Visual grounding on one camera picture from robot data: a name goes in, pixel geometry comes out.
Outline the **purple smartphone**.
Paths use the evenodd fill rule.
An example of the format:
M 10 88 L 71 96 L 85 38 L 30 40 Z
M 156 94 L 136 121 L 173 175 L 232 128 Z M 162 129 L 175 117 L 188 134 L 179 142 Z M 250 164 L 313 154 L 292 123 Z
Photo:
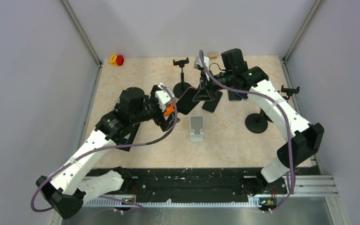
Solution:
M 180 99 L 176 102 L 177 112 L 183 115 L 188 115 L 198 104 L 199 101 L 193 101 L 194 96 L 197 93 L 197 89 L 189 87 Z

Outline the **silver metal phone stand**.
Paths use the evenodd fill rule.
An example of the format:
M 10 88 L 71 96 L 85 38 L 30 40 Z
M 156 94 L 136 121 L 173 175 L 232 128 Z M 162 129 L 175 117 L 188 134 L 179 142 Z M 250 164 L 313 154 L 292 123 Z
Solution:
M 204 117 L 190 117 L 190 141 L 192 143 L 201 143 L 204 141 Z

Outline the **blue smartphone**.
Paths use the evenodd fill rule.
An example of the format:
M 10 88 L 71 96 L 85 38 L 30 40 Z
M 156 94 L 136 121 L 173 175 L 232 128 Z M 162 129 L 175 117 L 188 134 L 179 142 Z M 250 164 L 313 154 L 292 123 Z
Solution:
M 245 94 L 245 93 L 238 93 L 238 92 L 236 92 L 236 95 L 237 95 L 239 98 L 243 99 L 243 100 L 248 99 L 248 95 Z

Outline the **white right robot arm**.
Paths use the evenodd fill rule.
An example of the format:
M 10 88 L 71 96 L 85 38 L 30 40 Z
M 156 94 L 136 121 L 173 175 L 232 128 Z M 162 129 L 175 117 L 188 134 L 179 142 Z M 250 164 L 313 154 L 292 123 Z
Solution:
M 209 58 L 199 51 L 194 67 L 201 70 L 201 78 L 193 100 L 213 100 L 216 91 L 222 89 L 247 94 L 276 125 L 286 143 L 258 173 L 256 180 L 257 189 L 269 193 L 275 187 L 276 180 L 286 173 L 294 175 L 296 166 L 318 152 L 324 128 L 320 123 L 312 124 L 299 115 L 274 88 L 269 76 L 260 67 L 247 65 L 241 49 L 225 51 L 221 57 L 225 69 L 213 75 L 209 70 Z

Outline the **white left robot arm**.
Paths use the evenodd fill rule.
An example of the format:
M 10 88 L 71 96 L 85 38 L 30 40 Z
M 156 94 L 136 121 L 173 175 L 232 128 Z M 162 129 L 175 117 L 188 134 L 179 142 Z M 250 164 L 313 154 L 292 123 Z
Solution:
M 137 87 L 121 92 L 114 108 L 103 115 L 90 136 L 68 161 L 50 176 L 37 179 L 37 192 L 62 219 L 74 216 L 92 199 L 112 191 L 125 194 L 132 182 L 121 167 L 90 180 L 85 176 L 111 149 L 128 150 L 135 146 L 133 139 L 140 123 L 153 120 L 168 136 L 178 122 L 173 91 L 160 83 L 150 95 Z

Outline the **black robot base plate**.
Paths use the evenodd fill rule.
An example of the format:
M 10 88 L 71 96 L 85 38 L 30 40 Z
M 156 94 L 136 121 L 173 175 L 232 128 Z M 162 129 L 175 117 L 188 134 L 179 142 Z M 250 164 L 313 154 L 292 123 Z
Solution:
M 110 195 L 134 195 L 137 203 L 246 203 L 257 195 L 286 195 L 285 179 L 267 184 L 260 168 L 124 168 L 123 186 Z

